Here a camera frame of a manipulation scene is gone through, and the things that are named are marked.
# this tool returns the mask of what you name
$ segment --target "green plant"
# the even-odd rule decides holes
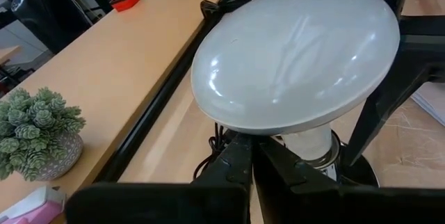
[[[16,170],[33,181],[50,158],[66,156],[57,137],[79,133],[86,121],[79,117],[79,107],[65,104],[62,95],[48,88],[33,97],[16,88],[0,102],[0,179]]]

